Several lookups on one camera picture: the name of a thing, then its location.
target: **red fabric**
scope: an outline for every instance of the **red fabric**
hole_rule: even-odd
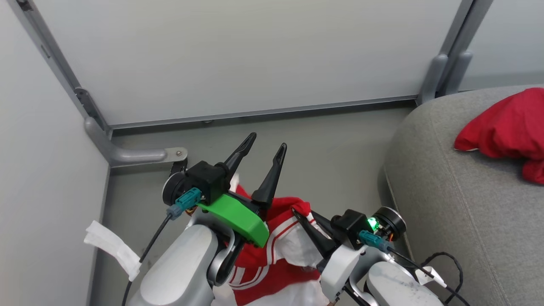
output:
[[[236,193],[250,197],[241,186],[237,187]],[[271,235],[264,248],[246,244],[234,263],[235,270],[229,284],[239,306],[249,304],[263,296],[275,294],[288,285],[319,279],[319,271],[315,269],[294,266],[285,259],[276,259],[277,262],[274,263],[274,252],[267,255],[268,244],[271,244],[271,248],[274,249],[275,241],[298,224],[298,221],[293,219],[291,207],[303,216],[311,213],[310,204],[299,198],[274,198],[267,212],[266,223],[271,233],[281,227],[279,232],[275,236]],[[240,268],[244,269],[244,272],[240,284],[236,285],[232,282]]]
[[[499,101],[463,128],[454,147],[480,149],[493,158],[528,158],[523,178],[544,184],[544,88]]]

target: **white tape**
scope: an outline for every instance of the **white tape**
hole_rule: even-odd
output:
[[[420,284],[422,285],[425,285],[426,283],[429,283],[431,281],[435,281],[437,282],[439,285],[441,285],[442,287],[446,288],[446,283],[444,283],[444,280],[440,277],[440,275],[438,275],[438,272],[436,272],[435,269],[433,269],[432,267],[423,267],[427,272],[431,273],[432,276],[434,276],[434,278],[431,278],[429,277],[427,274],[423,273],[423,271],[417,269],[416,270],[416,276],[417,276],[417,280],[419,281]]]
[[[240,184],[240,175],[238,175],[238,173],[235,173],[231,178],[231,188],[229,190],[232,192],[236,192],[238,184]]]
[[[102,249],[115,257],[127,272],[128,280],[133,281],[140,273],[140,257],[121,238],[96,221],[93,221],[86,231],[87,235],[83,242]]]

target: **white wall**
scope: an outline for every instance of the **white wall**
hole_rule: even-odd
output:
[[[36,1],[110,125],[415,96],[461,0]]]
[[[0,304],[85,305],[108,165],[4,0],[0,45]]]
[[[494,0],[460,90],[544,83],[544,1]]]

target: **green bracket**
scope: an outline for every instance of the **green bracket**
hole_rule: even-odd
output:
[[[202,203],[197,205],[202,210],[214,214],[220,221],[256,246],[263,248],[266,245],[270,235],[267,226],[258,215],[237,199],[223,194],[209,206]]]

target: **gray couch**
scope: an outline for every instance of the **gray couch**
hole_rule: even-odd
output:
[[[386,156],[386,179],[407,223],[410,255],[417,262],[440,251],[457,257],[465,274],[460,293],[472,306],[544,305],[544,186],[521,178],[523,161],[453,149],[470,120],[529,87],[425,103],[401,124]],[[451,260],[431,265],[457,286]],[[454,299],[450,305],[461,303]]]

